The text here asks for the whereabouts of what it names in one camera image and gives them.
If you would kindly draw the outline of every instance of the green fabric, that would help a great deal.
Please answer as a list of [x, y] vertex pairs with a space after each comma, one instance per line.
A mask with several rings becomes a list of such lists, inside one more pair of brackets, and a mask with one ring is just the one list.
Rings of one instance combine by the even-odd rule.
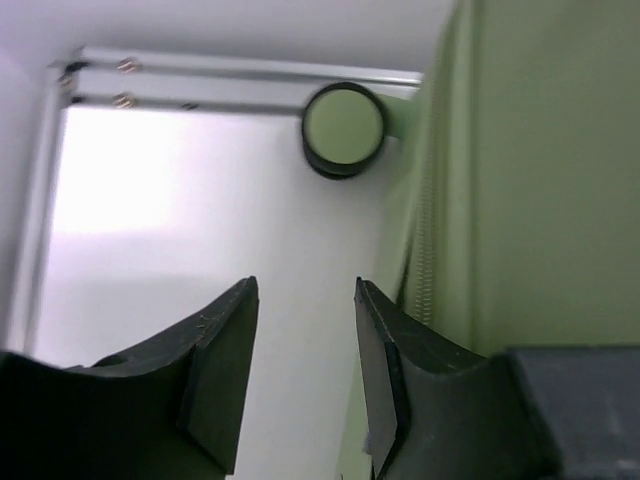
[[[637, 0], [460, 3], [406, 122], [374, 277], [396, 297], [408, 266], [408, 313], [487, 355], [640, 343], [638, 18]], [[344, 480], [369, 475], [345, 453], [366, 432], [358, 372]]]
[[383, 103], [386, 110], [387, 135], [404, 138], [413, 116], [411, 101], [381, 93], [376, 94], [376, 96]]
[[318, 98], [307, 113], [305, 128], [311, 147], [339, 164], [369, 157], [383, 134], [378, 107], [352, 90], [333, 90]]

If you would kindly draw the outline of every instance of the screw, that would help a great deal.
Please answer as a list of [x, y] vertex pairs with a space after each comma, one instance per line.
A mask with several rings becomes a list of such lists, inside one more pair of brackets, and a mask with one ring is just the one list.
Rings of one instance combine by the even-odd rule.
[[135, 107], [137, 100], [129, 93], [120, 93], [113, 97], [113, 105], [116, 108]]
[[59, 83], [60, 83], [60, 88], [62, 88], [62, 90], [67, 93], [72, 91], [76, 86], [76, 82], [75, 82], [75, 79], [73, 78], [73, 75], [70, 75], [68, 73], [60, 77]]
[[140, 62], [135, 58], [129, 57], [122, 60], [118, 64], [117, 69], [122, 73], [134, 73], [142, 70], [142, 65], [140, 65]]

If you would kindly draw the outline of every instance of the white wall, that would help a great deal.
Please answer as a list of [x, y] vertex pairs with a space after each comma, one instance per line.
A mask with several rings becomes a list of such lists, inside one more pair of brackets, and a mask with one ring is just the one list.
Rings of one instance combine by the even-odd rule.
[[83, 44], [421, 70], [453, 0], [3, 0], [27, 71]]
[[81, 45], [421, 70], [453, 0], [3, 0], [0, 345], [44, 68]]
[[333, 480], [393, 155], [334, 182], [294, 115], [74, 107], [66, 124], [36, 358], [90, 365], [255, 275], [234, 478]]
[[0, 345], [6, 335], [39, 91], [37, 83], [0, 50]]

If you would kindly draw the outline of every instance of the zipper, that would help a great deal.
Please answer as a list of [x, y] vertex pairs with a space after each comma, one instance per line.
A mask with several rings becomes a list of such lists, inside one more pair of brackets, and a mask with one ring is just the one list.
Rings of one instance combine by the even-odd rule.
[[423, 135], [418, 138], [415, 154], [425, 155], [423, 168], [419, 172], [420, 187], [417, 220], [413, 239], [411, 263], [414, 265], [415, 291], [412, 314], [420, 323], [434, 328], [435, 268], [436, 268], [436, 192], [437, 162], [446, 157], [446, 122], [448, 107], [448, 81], [451, 73], [451, 53], [458, 9], [453, 14], [443, 38], [442, 48], [437, 54], [435, 75], [432, 78], [431, 98], [427, 100], [428, 113]]

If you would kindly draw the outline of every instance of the black ring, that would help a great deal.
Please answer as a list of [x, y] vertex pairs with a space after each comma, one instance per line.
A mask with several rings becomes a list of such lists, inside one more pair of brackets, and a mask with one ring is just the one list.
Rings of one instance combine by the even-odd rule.
[[[367, 97], [373, 104], [376, 106], [378, 111], [380, 112], [380, 117], [382, 119], [382, 135], [380, 135], [380, 141], [378, 145], [373, 149], [371, 154], [362, 160], [358, 160], [357, 162], [350, 164], [341, 164], [335, 163], [330, 160], [327, 160], [318, 152], [316, 152], [311, 144], [309, 143], [309, 139], [305, 133], [305, 127], [307, 123], [307, 114], [311, 106], [315, 103], [323, 95], [332, 92], [333, 90], [351, 90], [353, 92], [360, 93]], [[368, 88], [363, 87], [357, 83], [353, 82], [338, 82], [328, 85], [318, 92], [316, 92], [311, 100], [307, 103], [304, 110], [302, 110], [302, 123], [301, 123], [301, 137], [302, 137], [302, 150], [304, 152], [304, 156], [307, 159], [307, 162], [316, 172], [318, 172], [323, 177], [329, 178], [331, 180], [342, 180], [350, 177], [354, 177], [359, 173], [362, 173], [371, 165], [371, 163], [378, 156], [382, 147], [384, 146], [384, 140], [387, 135], [388, 129], [388, 114], [387, 109], [384, 104], [380, 101], [380, 99]]]

